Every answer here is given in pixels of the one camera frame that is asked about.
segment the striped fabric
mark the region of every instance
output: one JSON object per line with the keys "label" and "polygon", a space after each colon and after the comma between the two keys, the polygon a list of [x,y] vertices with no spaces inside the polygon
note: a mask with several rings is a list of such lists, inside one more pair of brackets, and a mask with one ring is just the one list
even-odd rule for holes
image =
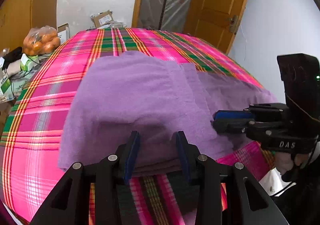
{"label": "striped fabric", "polygon": [[[79,32],[52,54],[24,88],[1,137],[0,198],[26,221],[32,219],[63,175],[57,168],[60,137],[82,77],[98,57],[119,56],[127,50],[139,50],[178,63],[192,62],[199,71],[233,76],[261,87],[234,61],[195,37],[131,28]],[[263,154],[259,144],[252,142],[218,161],[230,165],[241,161],[257,179],[261,179],[270,170],[270,159],[270,154]],[[133,178],[130,187],[119,187],[123,224],[185,224],[191,221],[188,215],[196,208],[193,199],[197,196],[197,188],[186,185],[181,191],[183,182],[180,173],[172,173]],[[226,208],[223,185],[221,193],[222,206]],[[94,184],[89,208],[89,222],[94,224]]]}

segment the purple fabric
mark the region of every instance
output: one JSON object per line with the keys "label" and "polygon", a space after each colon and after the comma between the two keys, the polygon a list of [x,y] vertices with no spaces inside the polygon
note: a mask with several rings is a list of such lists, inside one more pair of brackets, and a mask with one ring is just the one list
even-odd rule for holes
{"label": "purple fabric", "polygon": [[102,57],[84,76],[74,97],[60,143],[58,166],[99,162],[141,135],[136,175],[180,168],[174,132],[213,159],[250,142],[243,135],[217,135],[211,127],[217,110],[242,110],[250,103],[274,102],[266,90],[239,80],[197,72],[193,64],[162,61],[138,51]]}

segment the metal pin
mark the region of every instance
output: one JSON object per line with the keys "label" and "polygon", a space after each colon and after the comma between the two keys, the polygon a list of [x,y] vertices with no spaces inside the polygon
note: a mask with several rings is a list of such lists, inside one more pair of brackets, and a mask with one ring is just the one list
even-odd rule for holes
{"label": "metal pin", "polygon": [[72,168],[75,169],[75,170],[79,169],[80,167],[81,167],[81,163],[79,163],[79,162],[75,162],[75,163],[72,165]]}
{"label": "metal pin", "polygon": [[243,165],[243,163],[241,163],[241,162],[237,162],[237,163],[235,163],[235,167],[236,167],[237,169],[241,170],[241,169],[243,169],[244,165]]}
{"label": "metal pin", "polygon": [[208,157],[205,154],[201,154],[201,155],[198,156],[198,159],[200,161],[207,161]]}
{"label": "metal pin", "polygon": [[118,159],[118,156],[116,156],[115,154],[112,154],[112,155],[110,155],[109,157],[108,157],[108,160],[109,161],[115,161],[115,160],[117,160]]}

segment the cardboard box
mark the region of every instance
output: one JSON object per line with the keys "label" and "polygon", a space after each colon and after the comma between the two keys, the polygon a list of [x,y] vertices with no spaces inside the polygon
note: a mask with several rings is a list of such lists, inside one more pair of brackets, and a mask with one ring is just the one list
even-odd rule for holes
{"label": "cardboard box", "polygon": [[58,27],[58,37],[60,38],[61,44],[70,39],[70,30],[68,23]]}
{"label": "cardboard box", "polygon": [[98,29],[99,27],[107,24],[109,21],[113,21],[112,12],[109,10],[103,13],[100,13],[96,17],[93,18],[94,25]]}

